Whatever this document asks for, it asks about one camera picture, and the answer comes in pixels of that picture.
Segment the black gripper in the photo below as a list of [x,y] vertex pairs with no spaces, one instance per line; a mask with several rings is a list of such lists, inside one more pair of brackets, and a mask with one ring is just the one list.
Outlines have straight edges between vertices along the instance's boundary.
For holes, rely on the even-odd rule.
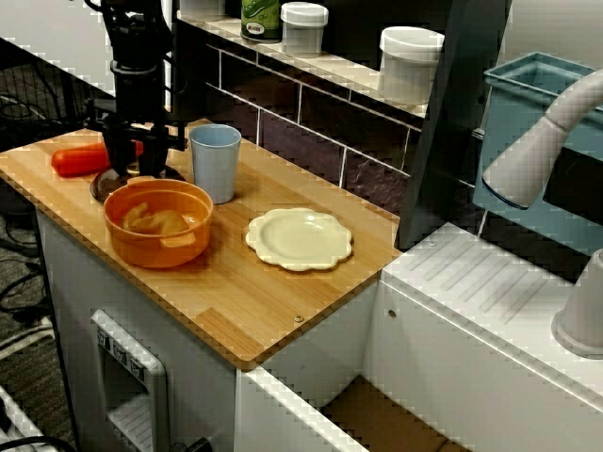
[[166,166],[168,149],[187,147],[185,122],[164,106],[162,70],[115,70],[116,94],[112,100],[86,101],[86,128],[100,132],[111,168],[120,176],[136,161],[136,143],[142,143],[140,174],[160,174]]

